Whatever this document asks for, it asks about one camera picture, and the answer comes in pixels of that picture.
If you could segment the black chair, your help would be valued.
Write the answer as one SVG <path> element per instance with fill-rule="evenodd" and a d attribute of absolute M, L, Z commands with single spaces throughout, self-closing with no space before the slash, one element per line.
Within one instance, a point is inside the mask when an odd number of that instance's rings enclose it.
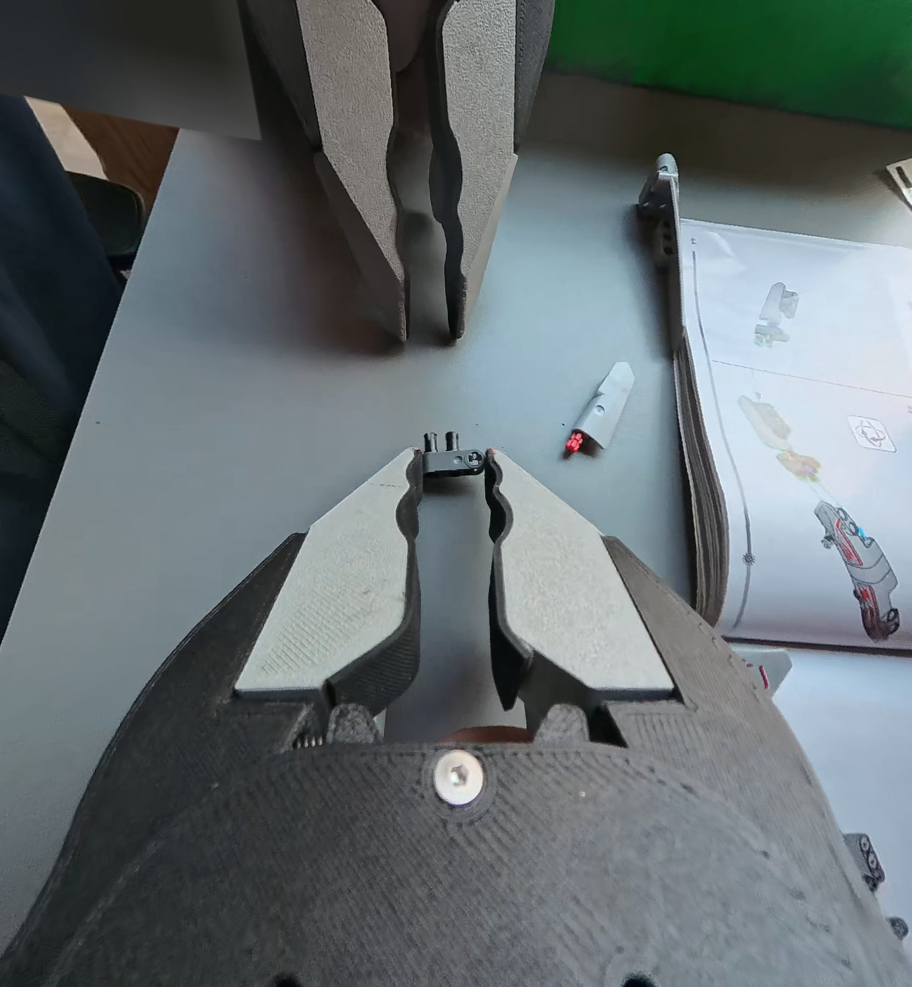
<path fill-rule="evenodd" d="M 127 186 L 74 171 L 66 173 L 84 205 L 115 274 L 129 277 L 145 230 L 139 194 Z"/>

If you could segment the grey lego beam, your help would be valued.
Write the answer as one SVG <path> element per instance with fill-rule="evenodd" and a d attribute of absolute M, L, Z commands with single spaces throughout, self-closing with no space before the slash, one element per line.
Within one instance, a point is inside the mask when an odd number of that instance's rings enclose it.
<path fill-rule="evenodd" d="M 663 153 L 655 161 L 636 204 L 637 215 L 650 233 L 652 260 L 668 270 L 679 259 L 679 170 L 674 156 Z"/>

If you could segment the person's dark clothing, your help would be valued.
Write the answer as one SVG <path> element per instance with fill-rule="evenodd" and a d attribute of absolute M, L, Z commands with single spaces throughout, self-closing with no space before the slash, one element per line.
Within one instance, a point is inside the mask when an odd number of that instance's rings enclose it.
<path fill-rule="evenodd" d="M 121 291 L 28 103 L 0 93 L 0 646 Z"/>

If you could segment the lego instruction booklet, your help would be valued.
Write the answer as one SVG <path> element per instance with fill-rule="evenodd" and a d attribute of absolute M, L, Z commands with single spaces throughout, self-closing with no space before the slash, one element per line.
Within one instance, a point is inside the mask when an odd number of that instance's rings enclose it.
<path fill-rule="evenodd" d="M 912 651 L 912 250 L 683 219 L 679 264 L 698 612 Z"/>

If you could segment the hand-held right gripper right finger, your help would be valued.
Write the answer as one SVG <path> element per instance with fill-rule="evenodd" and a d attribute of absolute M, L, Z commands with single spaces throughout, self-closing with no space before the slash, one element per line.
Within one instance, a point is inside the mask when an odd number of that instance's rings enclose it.
<path fill-rule="evenodd" d="M 600 530 L 495 449 L 486 499 L 490 662 L 503 708 L 672 698 L 675 683 Z"/>

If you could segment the black lego connector piece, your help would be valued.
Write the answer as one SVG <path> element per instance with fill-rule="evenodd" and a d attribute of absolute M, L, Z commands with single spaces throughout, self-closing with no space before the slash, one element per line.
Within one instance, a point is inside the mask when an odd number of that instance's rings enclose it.
<path fill-rule="evenodd" d="M 425 432 L 422 456 L 425 478 L 456 478 L 480 475 L 485 469 L 485 453 L 476 448 L 462 449 L 459 433 L 445 433 L 445 447 L 438 445 L 436 432 Z"/>

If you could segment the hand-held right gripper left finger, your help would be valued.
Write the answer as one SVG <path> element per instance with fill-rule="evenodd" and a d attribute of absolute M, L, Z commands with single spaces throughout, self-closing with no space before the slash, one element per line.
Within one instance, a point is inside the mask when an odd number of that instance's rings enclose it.
<path fill-rule="evenodd" d="M 235 682 L 241 699 L 381 715 L 409 688 L 422 496 L 423 455 L 407 448 L 310 526 Z"/>

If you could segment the black lego beam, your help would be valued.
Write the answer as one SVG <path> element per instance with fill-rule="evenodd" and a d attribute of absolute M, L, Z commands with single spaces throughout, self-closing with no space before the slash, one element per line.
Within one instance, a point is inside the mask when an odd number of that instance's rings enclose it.
<path fill-rule="evenodd" d="M 869 891 L 876 893 L 885 881 L 885 872 L 869 835 L 864 832 L 845 832 L 843 839 Z"/>

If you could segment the grey lego panel red pin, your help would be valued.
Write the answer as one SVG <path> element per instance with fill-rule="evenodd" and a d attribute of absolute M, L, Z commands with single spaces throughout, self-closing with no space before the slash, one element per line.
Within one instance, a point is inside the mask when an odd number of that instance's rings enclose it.
<path fill-rule="evenodd" d="M 618 361 L 596 388 L 564 443 L 563 455 L 602 451 L 611 443 L 635 385 L 631 365 Z"/>

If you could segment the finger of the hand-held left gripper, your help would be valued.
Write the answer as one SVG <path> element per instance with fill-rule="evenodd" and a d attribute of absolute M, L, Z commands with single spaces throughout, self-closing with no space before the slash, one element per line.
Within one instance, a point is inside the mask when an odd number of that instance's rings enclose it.
<path fill-rule="evenodd" d="M 382 323 L 409 334 L 409 282 L 388 174 L 396 98 L 384 17 L 370 1 L 299 1 L 316 111 L 316 170 Z"/>
<path fill-rule="evenodd" d="M 510 1 L 440 2 L 429 19 L 429 184 L 452 339 L 477 301 L 517 164 L 515 21 Z"/>

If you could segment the green sheet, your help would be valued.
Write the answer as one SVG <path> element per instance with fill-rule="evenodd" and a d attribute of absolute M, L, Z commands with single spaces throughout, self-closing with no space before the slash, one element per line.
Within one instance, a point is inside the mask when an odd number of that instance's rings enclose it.
<path fill-rule="evenodd" d="M 545 66 L 912 131 L 912 1 L 559 1 Z"/>

